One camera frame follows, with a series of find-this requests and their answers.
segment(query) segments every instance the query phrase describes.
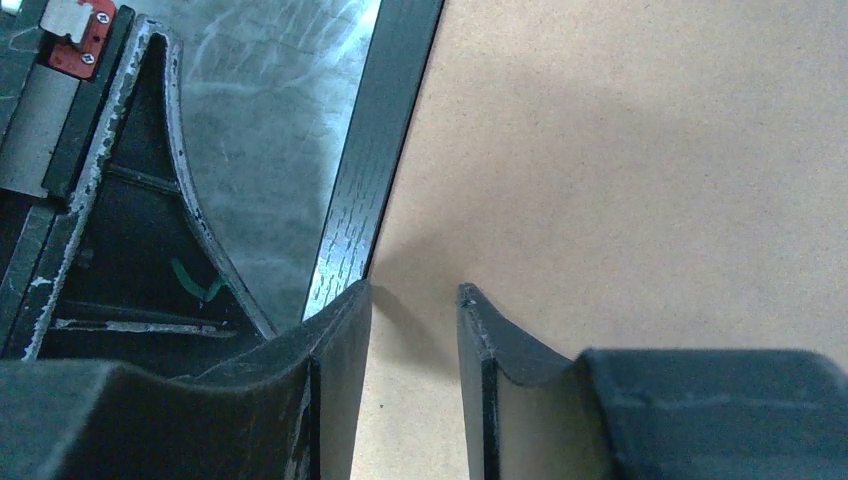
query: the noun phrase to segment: gray metal surface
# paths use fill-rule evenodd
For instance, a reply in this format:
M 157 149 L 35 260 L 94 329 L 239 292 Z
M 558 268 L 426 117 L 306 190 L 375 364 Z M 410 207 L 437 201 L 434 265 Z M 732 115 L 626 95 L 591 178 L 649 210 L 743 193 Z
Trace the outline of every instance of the gray metal surface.
M 127 0 L 184 43 L 211 230 L 279 329 L 300 320 L 379 0 Z
M 47 196 L 41 182 L 78 86 L 76 78 L 41 65 L 33 67 L 0 149 L 0 188 Z

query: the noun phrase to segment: brown cardboard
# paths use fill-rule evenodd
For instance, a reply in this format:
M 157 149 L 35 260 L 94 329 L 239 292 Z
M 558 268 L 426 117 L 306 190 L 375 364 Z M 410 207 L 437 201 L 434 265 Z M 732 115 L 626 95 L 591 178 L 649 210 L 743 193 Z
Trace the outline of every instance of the brown cardboard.
M 356 479 L 467 478 L 457 284 L 559 352 L 848 368 L 842 2 L 448 1 L 371 271 Z

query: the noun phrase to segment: black plastic part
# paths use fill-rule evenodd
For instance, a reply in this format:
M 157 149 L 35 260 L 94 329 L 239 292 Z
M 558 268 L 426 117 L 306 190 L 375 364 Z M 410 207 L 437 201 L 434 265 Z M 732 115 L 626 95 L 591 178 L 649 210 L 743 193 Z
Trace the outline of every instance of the black plastic part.
M 106 361 L 3 362 L 0 477 L 347 479 L 370 325 L 362 281 L 196 377 Z
M 4 216 L 0 217 L 3 219 L 0 222 L 3 225 L 2 241 L 13 246 L 8 261 L 3 265 L 3 281 L 0 283 L 0 358 L 3 358 L 8 337 L 21 315 L 36 262 L 53 226 L 54 212 L 51 208 L 33 204 L 32 197 L 28 195 L 12 192 L 0 192 L 0 195 L 10 197 L 3 204 L 8 210 L 4 208 Z M 24 218 L 18 225 L 20 213 L 24 214 Z
M 24 229 L 32 197 L 0 189 L 0 272 L 5 272 Z
M 848 478 L 848 377 L 809 352 L 588 350 L 569 362 L 460 287 L 476 479 Z
M 0 144 L 39 56 L 44 31 L 39 28 L 47 0 L 26 0 L 16 16 L 0 13 Z
M 302 319 L 368 271 L 444 0 L 383 0 Z
M 18 279 L 2 357 L 115 359 L 196 375 L 276 335 L 196 202 L 179 124 L 179 46 L 143 17 L 128 37 L 95 119 L 85 183 L 68 212 L 51 212 L 45 238 L 18 242 L 36 249 L 17 262 L 30 271 Z
M 97 119 L 106 101 L 106 92 L 112 85 L 134 18 L 135 12 L 131 8 L 122 6 L 118 9 L 109 28 L 106 48 L 100 56 L 97 71 L 90 81 L 80 82 L 68 112 L 68 119 L 62 127 L 41 186 L 51 196 L 64 202 L 68 201 L 76 187 L 88 146 L 97 127 Z

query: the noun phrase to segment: scratched metal surface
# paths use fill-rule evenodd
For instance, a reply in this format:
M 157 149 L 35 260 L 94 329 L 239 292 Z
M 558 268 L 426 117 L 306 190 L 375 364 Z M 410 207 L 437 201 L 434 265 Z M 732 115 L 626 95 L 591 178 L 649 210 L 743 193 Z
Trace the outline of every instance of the scratched metal surface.
M 380 0 L 126 0 L 185 44 L 212 228 L 269 318 L 300 320 Z

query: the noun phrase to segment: green marker line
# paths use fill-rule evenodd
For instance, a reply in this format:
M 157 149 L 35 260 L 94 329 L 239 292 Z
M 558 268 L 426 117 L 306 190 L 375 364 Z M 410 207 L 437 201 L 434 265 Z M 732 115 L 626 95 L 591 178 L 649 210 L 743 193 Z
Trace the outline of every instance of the green marker line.
M 227 281 L 219 275 L 208 289 L 201 287 L 194 283 L 194 280 L 191 279 L 191 275 L 188 274 L 185 267 L 183 267 L 182 262 L 180 262 L 177 258 L 171 259 L 171 268 L 174 269 L 174 275 L 177 276 L 177 280 L 180 282 L 180 285 L 182 285 L 185 291 L 192 297 L 204 303 L 211 302 L 212 299 L 218 295 L 218 291 L 221 290 L 221 287 L 227 285 Z

